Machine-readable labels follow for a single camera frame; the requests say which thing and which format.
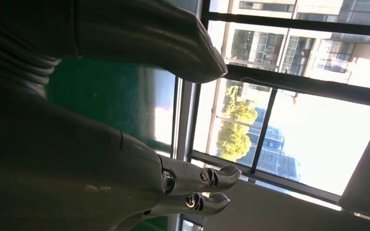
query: window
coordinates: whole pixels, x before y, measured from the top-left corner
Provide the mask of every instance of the window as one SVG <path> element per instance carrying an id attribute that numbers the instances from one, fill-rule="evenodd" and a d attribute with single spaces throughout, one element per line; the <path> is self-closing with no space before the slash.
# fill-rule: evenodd
<path id="1" fill-rule="evenodd" d="M 181 231 L 203 231 L 203 227 L 191 221 L 181 219 Z"/>
<path id="2" fill-rule="evenodd" d="M 297 19 L 335 23 L 337 16 L 319 13 L 297 13 Z"/>
<path id="3" fill-rule="evenodd" d="M 303 76 L 314 40 L 314 38 L 291 36 L 281 72 Z"/>
<path id="4" fill-rule="evenodd" d="M 239 9 L 275 11 L 275 12 L 293 12 L 294 5 L 240 1 Z"/>
<path id="5" fill-rule="evenodd" d="M 323 45 L 329 49 L 329 53 L 326 58 L 320 59 L 318 67 L 324 70 L 345 73 L 355 44 L 330 40 L 324 41 Z"/>
<path id="6" fill-rule="evenodd" d="M 194 148 L 251 166 L 263 126 L 270 88 L 225 79 L 218 88 L 221 92 L 213 102 L 216 111 L 198 112 Z M 209 100 L 214 91 L 214 88 L 201 90 L 201 100 Z"/>
<path id="7" fill-rule="evenodd" d="M 298 1 L 294 19 L 212 2 L 202 21 L 228 74 L 197 85 L 188 160 L 337 203 L 370 139 L 370 1 Z"/>
<path id="8" fill-rule="evenodd" d="M 266 137 L 277 145 L 262 146 L 257 169 L 341 195 L 370 140 L 370 106 L 278 92 Z"/>
<path id="9" fill-rule="evenodd" d="M 235 29 L 230 60 L 274 71 L 282 41 L 283 35 Z"/>
<path id="10" fill-rule="evenodd" d="M 370 0 L 344 0 L 337 22 L 370 25 Z"/>

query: metal bar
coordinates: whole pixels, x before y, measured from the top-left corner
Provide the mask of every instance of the metal bar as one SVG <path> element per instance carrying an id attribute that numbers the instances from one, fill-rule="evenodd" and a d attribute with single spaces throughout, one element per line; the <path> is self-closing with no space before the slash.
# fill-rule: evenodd
<path id="1" fill-rule="evenodd" d="M 267 104 L 266 114 L 264 115 L 263 126 L 262 126 L 262 130 L 260 130 L 260 136 L 259 136 L 259 140 L 257 141 L 256 151 L 254 152 L 253 163 L 250 168 L 251 173 L 254 173 L 256 171 L 257 164 L 259 163 L 259 156 L 260 156 L 260 152 L 262 151 L 264 137 L 266 136 L 267 127 L 269 125 L 270 116 L 272 114 L 272 109 L 273 109 L 274 101 L 276 99 L 276 95 L 277 95 L 277 89 L 273 88 L 272 93 L 270 94 L 269 103 Z"/>
<path id="2" fill-rule="evenodd" d="M 251 64 L 251 65 L 257 65 L 257 66 L 265 66 L 265 67 L 271 67 L 271 68 L 278 68 L 278 65 L 272 65 L 272 64 L 264 64 L 259 62 L 251 62 L 247 60 L 241 60 L 241 59 L 226 59 L 229 62 L 234 62 L 238 64 Z"/>
<path id="3" fill-rule="evenodd" d="M 244 175 L 247 174 L 247 173 L 251 175 L 250 167 L 247 167 L 247 166 L 244 166 L 244 165 L 241 165 L 241 164 L 238 164 L 238 163 L 234 163 L 234 162 L 219 158 L 217 156 L 213 156 L 213 155 L 209 155 L 209 154 L 206 154 L 206 153 L 202 153 L 202 152 L 193 150 L 192 153 L 189 154 L 189 157 L 191 157 L 194 160 L 199 160 L 199 161 L 202 161 L 202 162 L 204 162 L 208 165 L 212 165 L 212 166 L 215 166 L 215 167 L 223 167 L 223 166 L 226 166 L 226 165 L 233 165 L 233 166 L 236 166 L 238 169 L 240 169 L 240 171 L 242 171 Z"/>
<path id="4" fill-rule="evenodd" d="M 370 36 L 370 25 L 358 25 L 347 23 L 318 22 L 288 18 L 262 17 L 243 14 L 215 13 L 202 14 L 202 18 L 212 21 L 235 22 L 262 26 L 275 26 L 295 28 L 302 30 L 316 30 L 344 34 L 355 34 Z"/>
<path id="5" fill-rule="evenodd" d="M 217 104 L 218 104 L 218 96 L 219 96 L 219 88 L 220 88 L 220 86 L 221 86 L 221 79 L 218 79 L 218 80 L 216 80 L 215 95 L 213 96 L 211 120 L 209 122 L 208 139 L 206 141 L 206 149 L 205 149 L 205 152 L 206 153 L 209 153 L 209 149 L 211 148 L 212 131 L 213 131 L 213 125 L 215 123 L 215 118 L 216 118 L 216 112 L 217 112 Z"/>
<path id="6" fill-rule="evenodd" d="M 247 127 L 255 128 L 255 129 L 259 129 L 259 130 L 262 128 L 261 126 L 257 126 L 257 125 L 253 125 L 253 124 L 247 124 L 247 123 L 239 122 L 239 121 L 236 121 L 236 120 L 234 120 L 234 119 L 228 119 L 228 118 L 223 118 L 223 117 L 219 117 L 219 116 L 217 116 L 216 118 L 217 118 L 217 119 L 220 119 L 220 120 L 222 120 L 222 121 L 225 121 L 225 122 L 234 123 L 234 124 L 239 124 L 239 125 L 242 125 L 242 126 L 247 126 Z"/>
<path id="7" fill-rule="evenodd" d="M 283 177 L 279 177 L 264 171 L 257 170 L 255 173 L 250 173 L 250 168 L 233 163 L 231 161 L 227 161 L 221 158 L 218 158 L 216 156 L 211 156 L 209 154 L 201 153 L 198 151 L 193 151 L 190 155 L 193 159 L 205 162 L 207 164 L 210 164 L 212 166 L 216 167 L 223 167 L 226 165 L 234 165 L 237 168 L 239 168 L 242 171 L 242 174 L 248 178 L 255 179 L 255 180 L 260 180 L 268 184 L 272 184 L 278 187 L 281 187 L 283 189 L 300 193 L 306 196 L 310 196 L 328 203 L 331 203 L 333 205 L 336 205 L 340 196 L 335 195 L 330 192 L 326 192 L 321 189 L 317 189 L 293 180 L 289 180 Z"/>
<path id="8" fill-rule="evenodd" d="M 200 22 L 208 30 L 209 18 L 206 16 L 209 13 L 209 7 L 211 6 L 211 0 L 203 0 L 202 1 L 202 10 L 200 15 Z"/>
<path id="9" fill-rule="evenodd" d="M 176 159 L 178 150 L 179 118 L 181 111 L 182 79 L 175 77 L 173 97 L 172 135 L 171 135 L 171 158 Z"/>
<path id="10" fill-rule="evenodd" d="M 227 79 L 370 105 L 370 88 L 228 65 Z"/>
<path id="11" fill-rule="evenodd" d="M 191 152 L 194 147 L 194 139 L 195 139 L 195 130 L 197 127 L 197 118 L 198 118 L 198 107 L 199 107 L 199 98 L 200 98 L 200 84 L 196 84 L 195 86 L 195 96 L 193 102 L 193 109 L 192 109 L 192 117 L 191 117 L 191 129 L 189 130 L 189 143 L 187 146 L 188 152 Z"/>

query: robotic hand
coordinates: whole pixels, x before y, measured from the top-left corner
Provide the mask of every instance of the robotic hand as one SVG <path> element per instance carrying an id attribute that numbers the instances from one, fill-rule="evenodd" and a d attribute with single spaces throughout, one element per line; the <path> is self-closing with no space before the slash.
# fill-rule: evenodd
<path id="1" fill-rule="evenodd" d="M 176 213 L 202 217 L 222 211 L 229 199 L 221 193 L 232 187 L 241 175 L 235 166 L 220 170 L 195 165 L 161 156 L 162 177 L 166 182 L 165 196 L 157 206 L 144 213 L 144 218 Z M 210 192 L 206 197 L 202 192 Z"/>
<path id="2" fill-rule="evenodd" d="M 227 73 L 200 21 L 162 0 L 0 0 L 0 230 L 128 230 L 224 209 L 235 167 L 159 156 L 42 97 L 60 59 L 82 56 L 197 83 Z"/>

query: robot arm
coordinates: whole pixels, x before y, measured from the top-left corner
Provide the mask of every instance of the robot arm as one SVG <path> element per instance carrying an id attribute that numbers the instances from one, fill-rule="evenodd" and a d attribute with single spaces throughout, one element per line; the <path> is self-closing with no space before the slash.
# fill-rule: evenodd
<path id="1" fill-rule="evenodd" d="M 227 73 L 196 16 L 163 0 L 0 0 L 1 85 L 39 91 L 65 57 L 154 64 L 196 83 Z"/>

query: building window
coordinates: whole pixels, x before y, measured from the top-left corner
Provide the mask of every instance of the building window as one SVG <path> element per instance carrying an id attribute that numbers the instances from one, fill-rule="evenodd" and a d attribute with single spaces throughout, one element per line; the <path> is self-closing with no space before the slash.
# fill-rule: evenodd
<path id="1" fill-rule="evenodd" d="M 203 231 L 203 227 L 198 224 L 188 221 L 184 218 L 181 219 L 181 231 Z"/>
<path id="2" fill-rule="evenodd" d="M 314 38 L 290 36 L 281 72 L 303 76 Z"/>
<path id="3" fill-rule="evenodd" d="M 293 12 L 294 5 L 241 1 L 239 2 L 239 9 L 275 11 L 275 12 Z"/>
<path id="4" fill-rule="evenodd" d="M 327 57 L 320 59 L 318 67 L 333 72 L 345 73 L 354 51 L 355 44 L 328 40 L 325 48 L 329 50 Z"/>
<path id="5" fill-rule="evenodd" d="M 335 23 L 337 16 L 320 13 L 297 13 L 296 19 Z"/>
<path id="6" fill-rule="evenodd" d="M 249 64 L 254 68 L 274 71 L 283 35 L 235 30 L 231 58 L 233 63 Z"/>
<path id="7" fill-rule="evenodd" d="M 337 22 L 370 25 L 370 0 L 344 0 Z"/>

